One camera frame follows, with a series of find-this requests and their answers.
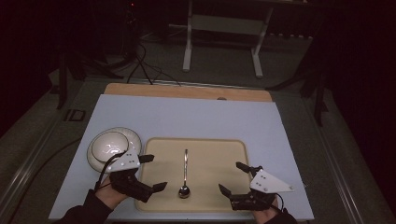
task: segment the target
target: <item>hand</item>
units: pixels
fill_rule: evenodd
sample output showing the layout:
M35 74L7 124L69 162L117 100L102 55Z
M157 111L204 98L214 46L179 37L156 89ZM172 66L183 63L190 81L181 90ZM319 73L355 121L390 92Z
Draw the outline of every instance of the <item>hand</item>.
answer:
M95 196L112 210L124 199L128 198L126 194L121 194L111 188L110 178L108 176L100 185L99 190L96 191Z
M277 207L277 199L275 197L273 206ZM274 208L269 208L262 211L252 211L254 219L256 219L257 224L263 224L271 220L277 215L277 211Z

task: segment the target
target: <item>wooden tray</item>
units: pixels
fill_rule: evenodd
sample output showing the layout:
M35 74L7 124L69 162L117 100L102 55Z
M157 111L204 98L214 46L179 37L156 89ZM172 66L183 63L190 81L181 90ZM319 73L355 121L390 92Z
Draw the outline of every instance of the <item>wooden tray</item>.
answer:
M184 151L189 150L187 186L191 196L177 196L184 180ZM152 186L168 182L164 191L155 193L147 203L136 201L145 212L234 212L230 201L221 194L219 184L233 194L249 192L250 175L236 168L248 164L245 145L238 140L151 138L146 154L154 161L142 165L140 181Z

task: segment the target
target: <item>wooden board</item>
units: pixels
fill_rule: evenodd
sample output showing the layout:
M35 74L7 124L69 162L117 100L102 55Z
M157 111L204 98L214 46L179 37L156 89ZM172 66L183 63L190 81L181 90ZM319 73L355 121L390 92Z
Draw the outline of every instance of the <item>wooden board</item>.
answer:
M271 95L268 91L254 91L232 88L179 87L110 83L106 87L105 94L211 100L223 98L233 101L272 102Z
M189 150L187 186L191 196L180 199L178 190L184 181L184 152ZM249 192L250 176L235 163L248 164L245 145L238 140L151 138L146 153L154 161L143 164L140 181L152 186L168 182L164 191L155 193L147 203L136 202L144 212L234 212L230 201L219 191L219 184L233 194Z

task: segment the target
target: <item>dark background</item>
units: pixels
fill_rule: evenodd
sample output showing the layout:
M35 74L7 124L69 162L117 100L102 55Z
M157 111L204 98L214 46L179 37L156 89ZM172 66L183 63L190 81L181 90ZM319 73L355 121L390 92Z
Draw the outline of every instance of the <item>dark background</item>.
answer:
M167 23L185 23L186 2L135 1L136 16L159 35L165 35ZM328 14L320 29L318 15L304 18L309 26L304 26L304 20L299 26L288 25L288 21L299 17L298 13L293 16L290 13L300 10L290 8L278 10L269 29L286 37L297 33L311 35L318 30L304 60L313 66L318 60L326 62L326 85L332 90L363 157L396 214L396 137L393 135L396 106L392 88L396 83L393 44L396 7L390 1L349 1L343 5L347 8ZM124 14L120 2L109 8L106 1L97 0L93 6L115 24L122 24ZM1 3L0 10L1 136L50 89L47 75L58 67L59 46L80 48L87 55L100 58L103 48L117 49L120 42L118 36L99 35L100 31L93 25L98 21L92 20L92 5L88 1L7 0ZM240 10L238 15L243 16L245 12Z

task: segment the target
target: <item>table surface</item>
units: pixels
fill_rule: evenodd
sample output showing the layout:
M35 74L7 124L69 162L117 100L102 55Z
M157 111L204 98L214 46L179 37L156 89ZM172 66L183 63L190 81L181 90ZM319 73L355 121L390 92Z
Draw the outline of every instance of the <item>table surface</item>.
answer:
M241 113L246 114L246 119L239 119ZM87 190L99 176L87 163L88 144L98 132L121 125L137 131L142 143L159 136L238 138L247 146L250 165L262 165L270 174L293 185L294 192L281 193L289 211L297 219L314 218L280 115L268 91L112 83L98 100L49 219L58 219L68 208L83 203ZM127 199L109 219L213 221L253 217L250 212L145 213L136 209L133 199Z

